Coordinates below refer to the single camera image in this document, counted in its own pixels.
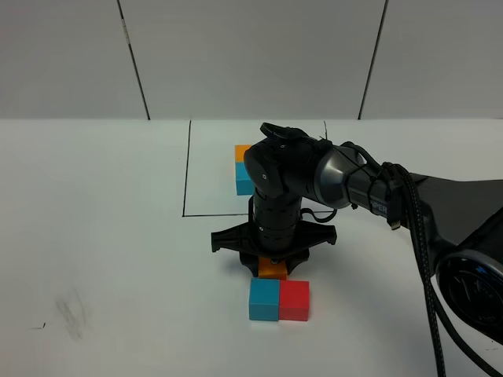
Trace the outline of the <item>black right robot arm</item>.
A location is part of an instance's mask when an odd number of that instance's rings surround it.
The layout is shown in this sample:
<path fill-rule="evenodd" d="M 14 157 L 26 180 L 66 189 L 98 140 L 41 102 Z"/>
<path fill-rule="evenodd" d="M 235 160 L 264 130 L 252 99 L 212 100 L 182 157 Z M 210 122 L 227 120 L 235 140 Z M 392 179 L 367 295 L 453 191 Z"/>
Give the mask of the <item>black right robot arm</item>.
<path fill-rule="evenodd" d="M 304 199 L 333 210 L 364 208 L 393 229 L 411 229 L 410 215 L 418 208 L 427 276 L 437 279 L 446 304 L 468 326 L 502 340 L 501 181 L 404 174 L 352 142 L 334 145 L 271 123 L 260 130 L 264 138 L 244 154 L 255 187 L 248 220 L 214 232 L 214 251 L 237 251 L 253 273 L 259 258 L 294 269 L 312 247 L 336 241 L 327 220 L 303 220 Z"/>

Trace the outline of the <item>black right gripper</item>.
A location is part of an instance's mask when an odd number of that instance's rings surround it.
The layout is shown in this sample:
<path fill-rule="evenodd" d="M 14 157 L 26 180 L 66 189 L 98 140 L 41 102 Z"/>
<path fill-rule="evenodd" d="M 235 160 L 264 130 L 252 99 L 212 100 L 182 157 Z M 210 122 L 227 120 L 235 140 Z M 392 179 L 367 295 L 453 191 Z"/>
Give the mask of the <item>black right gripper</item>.
<path fill-rule="evenodd" d="M 248 201 L 248 220 L 240 225 L 211 234 L 211 251 L 236 251 L 240 263 L 259 275 L 259 257 L 285 261 L 287 274 L 306 262 L 310 249 L 322 243 L 333 245 L 337 234 L 329 221 L 337 211 L 319 218 L 302 207 L 298 196 L 267 199 L 252 196 Z"/>

